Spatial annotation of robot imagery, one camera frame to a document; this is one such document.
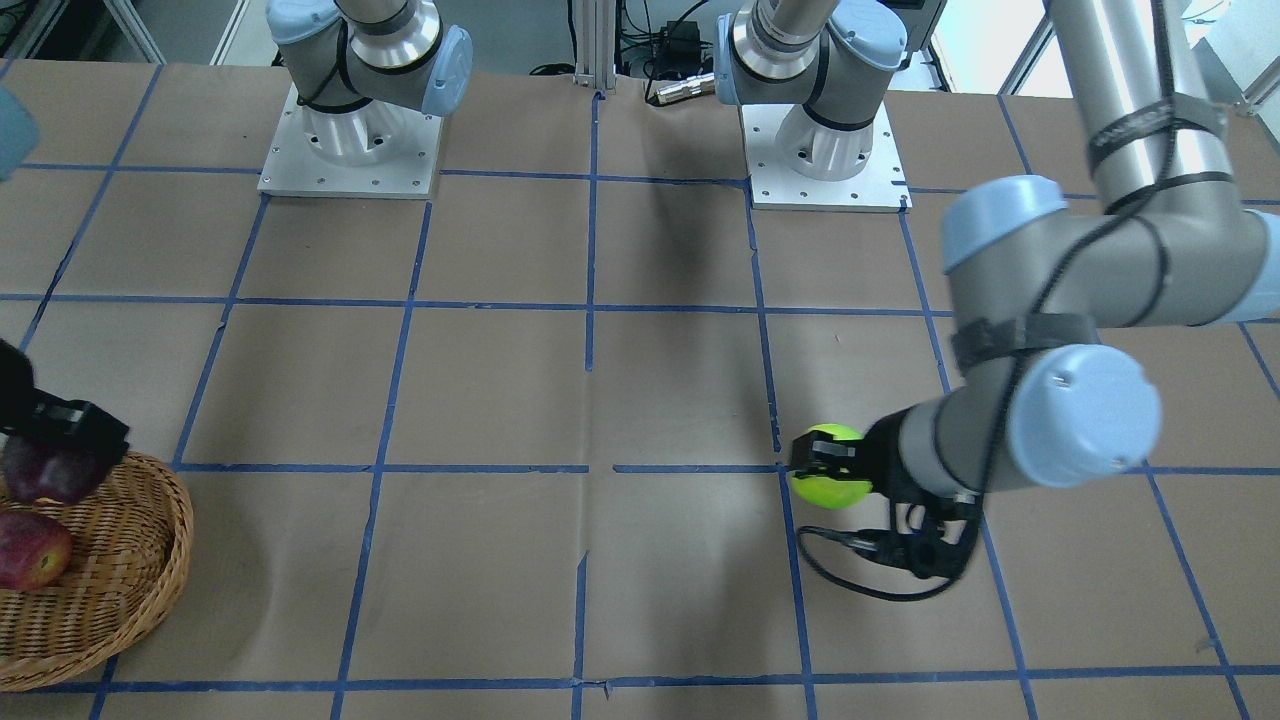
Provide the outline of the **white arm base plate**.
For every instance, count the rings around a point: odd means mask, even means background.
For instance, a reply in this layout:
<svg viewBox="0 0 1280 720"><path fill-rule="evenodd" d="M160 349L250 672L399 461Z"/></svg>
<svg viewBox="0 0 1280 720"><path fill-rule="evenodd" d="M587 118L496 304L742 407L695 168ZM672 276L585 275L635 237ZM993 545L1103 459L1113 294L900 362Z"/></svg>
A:
<svg viewBox="0 0 1280 720"><path fill-rule="evenodd" d="M902 160L881 104L860 129L818 124L800 105L740 108L754 208L897 213L913 208Z"/></svg>

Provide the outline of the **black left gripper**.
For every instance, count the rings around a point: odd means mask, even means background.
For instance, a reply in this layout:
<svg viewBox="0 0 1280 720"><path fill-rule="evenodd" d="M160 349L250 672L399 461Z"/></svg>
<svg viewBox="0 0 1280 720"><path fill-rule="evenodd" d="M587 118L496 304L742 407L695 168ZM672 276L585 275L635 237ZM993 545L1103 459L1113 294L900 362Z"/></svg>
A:
<svg viewBox="0 0 1280 720"><path fill-rule="evenodd" d="M869 562L904 570L920 580L955 583L965 573L984 518L978 489L947 478L933 489L908 469L902 438L910 413L881 418L859 437L837 437L809 430L790 446L791 471L852 471L873 482L865 498L878 495L887 502L886 528L836 530L799 527L794 532L799 557L823 580L840 583L809 551L815 537L852 551Z"/></svg>

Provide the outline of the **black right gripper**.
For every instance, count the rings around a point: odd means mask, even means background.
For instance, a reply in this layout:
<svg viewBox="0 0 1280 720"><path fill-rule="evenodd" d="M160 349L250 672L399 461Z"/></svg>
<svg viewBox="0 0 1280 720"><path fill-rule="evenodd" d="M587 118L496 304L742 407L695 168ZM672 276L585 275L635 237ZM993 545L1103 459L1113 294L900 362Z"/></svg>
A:
<svg viewBox="0 0 1280 720"><path fill-rule="evenodd" d="M129 448L131 428L100 406L65 400L36 387L31 360L1 342L1 424L9 443L3 451L8 479L29 475L58 455L78 455L93 470L119 464Z"/></svg>

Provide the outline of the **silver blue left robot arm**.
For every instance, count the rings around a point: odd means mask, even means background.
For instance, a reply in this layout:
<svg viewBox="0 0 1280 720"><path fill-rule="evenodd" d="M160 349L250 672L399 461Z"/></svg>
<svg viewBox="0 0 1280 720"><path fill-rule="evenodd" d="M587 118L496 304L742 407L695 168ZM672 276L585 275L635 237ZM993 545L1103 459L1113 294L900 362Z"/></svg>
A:
<svg viewBox="0 0 1280 720"><path fill-rule="evenodd" d="M1162 1L1047 1L1105 206L1079 217L1042 176L992 179L943 215L941 247L964 386L841 438L812 428L788 470L809 503L888 503L882 529L800 527L948 587L986 497L1073 488L1149 456L1161 402L1101 328L1212 325L1277 310L1277 217L1244 206L1226 117Z"/></svg>

